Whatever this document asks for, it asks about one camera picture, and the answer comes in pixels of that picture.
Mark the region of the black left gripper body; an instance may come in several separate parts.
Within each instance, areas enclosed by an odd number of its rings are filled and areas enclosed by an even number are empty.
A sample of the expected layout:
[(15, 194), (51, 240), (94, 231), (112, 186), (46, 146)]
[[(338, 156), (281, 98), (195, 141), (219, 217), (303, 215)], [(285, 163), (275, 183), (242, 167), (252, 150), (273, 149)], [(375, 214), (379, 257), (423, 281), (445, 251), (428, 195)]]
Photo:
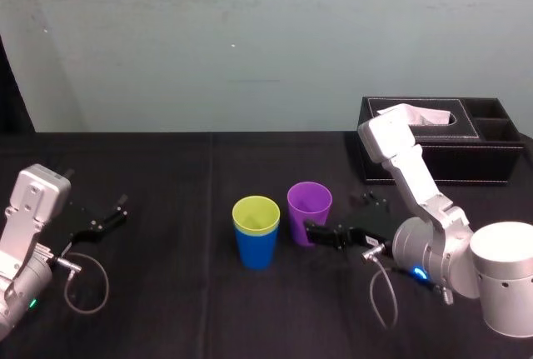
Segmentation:
[(97, 217), (86, 208), (67, 205), (46, 226), (46, 246), (56, 256), (63, 256), (78, 243), (100, 242), (103, 238), (100, 225)]

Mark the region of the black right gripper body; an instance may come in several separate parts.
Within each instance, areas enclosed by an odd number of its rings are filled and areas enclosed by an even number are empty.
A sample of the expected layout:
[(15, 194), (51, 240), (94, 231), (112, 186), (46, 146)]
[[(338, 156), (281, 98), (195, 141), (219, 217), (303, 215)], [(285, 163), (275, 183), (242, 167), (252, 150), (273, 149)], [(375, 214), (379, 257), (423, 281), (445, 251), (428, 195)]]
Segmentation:
[(385, 205), (369, 204), (344, 217), (336, 230), (339, 232), (342, 248), (383, 245), (384, 251), (390, 252), (396, 233), (396, 217)]

